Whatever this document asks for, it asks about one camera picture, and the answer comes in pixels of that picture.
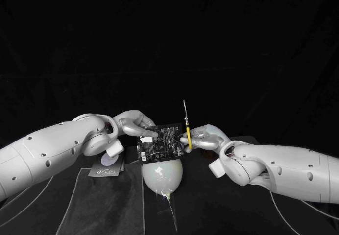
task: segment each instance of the yellow tool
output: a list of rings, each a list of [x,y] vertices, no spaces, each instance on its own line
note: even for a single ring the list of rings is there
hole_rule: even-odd
[[[187,120],[187,132],[188,132],[188,140],[190,140],[190,149],[192,149],[192,142],[191,142],[191,132],[190,132],[190,118],[188,118],[188,111],[185,110],[185,120]]]

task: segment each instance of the cable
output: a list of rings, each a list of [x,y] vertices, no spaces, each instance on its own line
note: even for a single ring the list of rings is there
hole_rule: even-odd
[[[35,200],[31,202],[31,204],[29,204],[29,205],[25,207],[25,209],[16,214],[16,216],[15,216],[6,223],[3,223],[3,224],[0,225],[0,228],[2,228],[2,227],[22,214],[22,212],[29,208],[29,206],[34,204],[34,202],[37,201],[37,199],[38,199],[39,196],[42,195],[45,189],[48,188],[48,185],[45,186],[45,188],[44,188],[41,194],[38,195],[38,197],[35,198]]]
[[[273,203],[275,203],[276,208],[278,208],[278,204],[276,204],[276,201],[275,201],[275,198],[273,198],[273,194],[272,194],[272,199],[273,199]],[[293,227],[291,226],[291,224],[288,223],[288,221],[286,221],[286,219],[285,219],[285,217],[283,217],[283,215],[282,215],[282,213],[280,213],[279,208],[278,208],[278,212],[279,212],[279,214],[280,214],[280,216],[282,216],[282,218],[283,218],[283,220],[285,220],[286,224],[289,225],[289,227],[291,227],[291,228],[292,228],[292,230],[295,231],[295,233],[296,233],[298,235],[301,235],[301,233],[295,230],[295,228],[293,228]]]
[[[322,212],[316,207],[314,207],[308,202],[305,202],[303,200],[301,200],[309,207],[312,207],[318,212],[321,212],[324,215],[327,215],[328,217],[331,217],[332,219],[339,220],[339,218],[334,217],[332,215],[327,214],[325,212]]]
[[[24,195],[24,193],[31,189],[31,187],[28,187],[22,193],[15,197],[15,199],[0,208],[0,213],[5,210],[5,208],[14,203],[14,201]]]

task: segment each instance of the black package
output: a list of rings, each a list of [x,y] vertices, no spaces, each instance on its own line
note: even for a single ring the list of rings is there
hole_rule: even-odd
[[[182,137],[182,124],[169,124],[146,128],[159,133],[156,138],[138,137],[139,163],[155,163],[181,159],[185,155]]]

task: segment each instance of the small white disc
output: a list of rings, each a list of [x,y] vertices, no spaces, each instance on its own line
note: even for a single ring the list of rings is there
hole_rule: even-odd
[[[112,158],[112,157],[109,156],[109,154],[106,153],[106,154],[103,155],[103,157],[102,157],[102,164],[103,164],[104,166],[110,166],[110,165],[113,165],[113,164],[117,162],[117,160],[119,160],[119,155]]]

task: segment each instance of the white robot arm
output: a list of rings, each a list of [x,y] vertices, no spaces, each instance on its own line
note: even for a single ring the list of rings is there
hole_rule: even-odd
[[[119,135],[158,137],[143,129],[153,125],[139,110],[130,110],[115,118],[84,114],[27,135],[0,149],[0,201],[63,172],[81,153],[107,151],[117,156],[125,151]]]
[[[210,165],[217,178],[227,174],[241,186],[260,185],[292,198],[339,204],[338,158],[299,147],[231,141],[213,125],[191,133],[192,145],[220,154]],[[188,143],[187,134],[181,141]]]

